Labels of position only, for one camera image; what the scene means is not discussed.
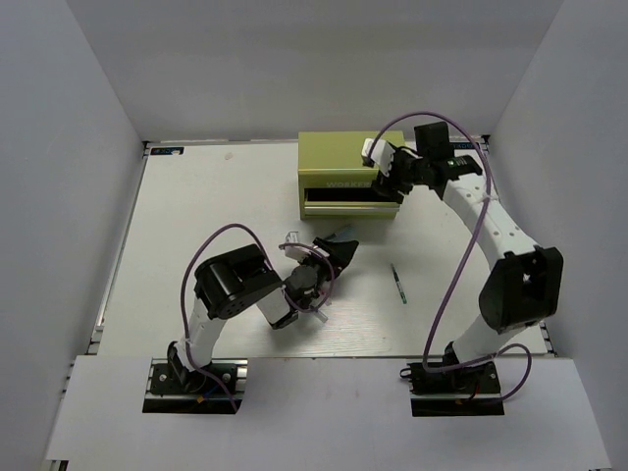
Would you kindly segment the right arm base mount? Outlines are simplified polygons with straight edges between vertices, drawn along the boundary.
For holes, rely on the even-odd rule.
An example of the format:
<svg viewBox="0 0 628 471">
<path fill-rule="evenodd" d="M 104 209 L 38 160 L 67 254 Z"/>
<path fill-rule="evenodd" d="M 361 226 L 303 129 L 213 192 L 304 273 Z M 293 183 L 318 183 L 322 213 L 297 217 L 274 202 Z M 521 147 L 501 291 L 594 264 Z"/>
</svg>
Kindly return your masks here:
<svg viewBox="0 0 628 471">
<path fill-rule="evenodd" d="M 409 383 L 413 417 L 504 415 L 494 362 L 446 373 L 429 373 L 414 362 L 402 368 L 399 377 Z"/>
</svg>

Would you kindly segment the dark blue clear pen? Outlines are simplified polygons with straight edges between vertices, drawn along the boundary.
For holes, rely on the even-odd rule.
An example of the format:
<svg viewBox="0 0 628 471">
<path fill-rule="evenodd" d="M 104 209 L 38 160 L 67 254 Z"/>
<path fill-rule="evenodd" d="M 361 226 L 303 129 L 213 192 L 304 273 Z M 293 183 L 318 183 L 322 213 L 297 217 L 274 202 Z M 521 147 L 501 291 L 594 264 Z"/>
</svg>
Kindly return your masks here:
<svg viewBox="0 0 628 471">
<path fill-rule="evenodd" d="M 321 310 L 313 310 L 312 314 L 315 315 L 316 318 L 320 320 L 322 323 L 327 323 L 329 320 L 328 316 L 325 313 L 323 313 Z"/>
</svg>

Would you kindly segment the silver light blue pen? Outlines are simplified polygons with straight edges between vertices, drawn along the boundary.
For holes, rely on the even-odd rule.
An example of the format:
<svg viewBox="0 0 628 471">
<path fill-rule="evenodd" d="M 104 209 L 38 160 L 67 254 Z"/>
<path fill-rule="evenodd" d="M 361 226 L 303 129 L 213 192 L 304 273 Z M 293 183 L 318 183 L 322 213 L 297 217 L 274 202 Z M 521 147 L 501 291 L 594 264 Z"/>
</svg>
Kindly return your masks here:
<svg viewBox="0 0 628 471">
<path fill-rule="evenodd" d="M 327 235 L 325 240 L 332 242 L 344 242 L 354 239 L 354 228 L 352 225 L 346 225 L 335 230 L 332 234 Z"/>
</svg>

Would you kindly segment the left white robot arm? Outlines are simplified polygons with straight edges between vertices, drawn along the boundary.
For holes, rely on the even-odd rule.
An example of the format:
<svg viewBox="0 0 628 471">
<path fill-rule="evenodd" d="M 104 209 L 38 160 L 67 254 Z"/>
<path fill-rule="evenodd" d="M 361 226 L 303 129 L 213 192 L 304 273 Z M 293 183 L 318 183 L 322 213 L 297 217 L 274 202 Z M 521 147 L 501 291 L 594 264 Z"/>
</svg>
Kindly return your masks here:
<svg viewBox="0 0 628 471">
<path fill-rule="evenodd" d="M 201 389 L 225 324 L 252 305 L 274 330 L 286 327 L 301 313 L 320 315 L 358 246 L 356 240 L 319 237 L 306 245 L 290 233 L 280 250 L 297 265 L 285 279 L 256 244 L 205 260 L 194 272 L 194 306 L 186 318 L 186 334 L 168 348 L 174 380 L 185 391 Z"/>
</svg>

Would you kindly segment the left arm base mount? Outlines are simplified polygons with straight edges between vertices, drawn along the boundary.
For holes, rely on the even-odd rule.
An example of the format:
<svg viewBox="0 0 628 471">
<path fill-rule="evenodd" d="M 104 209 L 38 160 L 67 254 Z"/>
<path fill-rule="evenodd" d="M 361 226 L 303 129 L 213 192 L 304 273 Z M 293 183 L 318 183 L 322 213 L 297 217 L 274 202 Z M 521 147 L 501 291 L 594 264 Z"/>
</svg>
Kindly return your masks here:
<svg viewBox="0 0 628 471">
<path fill-rule="evenodd" d="M 248 362 L 245 359 L 215 360 L 210 371 L 219 377 L 240 406 L 244 397 Z M 182 386 L 166 359 L 153 359 L 142 405 L 143 413 L 234 415 L 228 396 L 213 379 L 191 374 L 189 386 Z"/>
</svg>

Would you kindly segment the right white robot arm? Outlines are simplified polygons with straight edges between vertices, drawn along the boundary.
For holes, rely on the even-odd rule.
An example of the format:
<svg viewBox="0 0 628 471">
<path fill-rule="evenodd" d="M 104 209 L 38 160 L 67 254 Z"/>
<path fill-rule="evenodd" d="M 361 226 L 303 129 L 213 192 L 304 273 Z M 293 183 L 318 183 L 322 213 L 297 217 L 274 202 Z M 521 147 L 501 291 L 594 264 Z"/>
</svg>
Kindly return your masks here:
<svg viewBox="0 0 628 471">
<path fill-rule="evenodd" d="M 397 146 L 377 135 L 365 140 L 361 155 L 377 169 L 371 186 L 397 204 L 416 186 L 433 191 L 471 234 L 490 273 L 479 297 L 480 313 L 449 346 L 443 367 L 445 383 L 463 392 L 479 378 L 477 365 L 506 349 L 507 343 L 557 310 L 563 256 L 555 247 L 541 247 L 509 216 L 494 194 L 481 150 L 458 155 L 444 122 L 419 126 L 414 149 Z"/>
</svg>

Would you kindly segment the green metal drawer box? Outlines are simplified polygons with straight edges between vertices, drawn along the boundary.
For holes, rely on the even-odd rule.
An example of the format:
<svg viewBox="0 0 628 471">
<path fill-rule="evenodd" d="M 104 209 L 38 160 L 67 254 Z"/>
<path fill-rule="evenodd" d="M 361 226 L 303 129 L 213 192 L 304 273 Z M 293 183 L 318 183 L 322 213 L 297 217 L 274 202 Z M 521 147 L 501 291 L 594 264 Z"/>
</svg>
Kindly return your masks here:
<svg viewBox="0 0 628 471">
<path fill-rule="evenodd" d="M 373 131 L 302 131 L 298 134 L 297 182 L 302 220 L 393 219 L 400 205 L 377 194 L 378 170 L 362 161 Z"/>
</svg>

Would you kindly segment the green teal pen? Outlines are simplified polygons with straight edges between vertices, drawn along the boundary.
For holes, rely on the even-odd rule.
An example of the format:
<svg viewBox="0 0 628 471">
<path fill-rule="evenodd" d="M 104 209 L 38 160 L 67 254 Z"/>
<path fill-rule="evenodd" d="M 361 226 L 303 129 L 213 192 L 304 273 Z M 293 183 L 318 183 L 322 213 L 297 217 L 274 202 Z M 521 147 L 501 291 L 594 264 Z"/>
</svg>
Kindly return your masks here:
<svg viewBox="0 0 628 471">
<path fill-rule="evenodd" d="M 391 270 L 392 270 L 394 283 L 395 283 L 395 286 L 397 288 L 397 291 L 398 291 L 399 297 L 401 299 L 401 302 L 402 302 L 402 304 L 407 305 L 407 302 L 408 302 L 407 301 L 407 297 L 406 297 L 405 291 L 403 289 L 403 286 L 401 284 L 401 280 L 400 280 L 398 271 L 397 271 L 397 269 L 396 269 L 396 267 L 395 267 L 395 265 L 393 263 L 391 263 L 390 266 L 391 266 Z"/>
</svg>

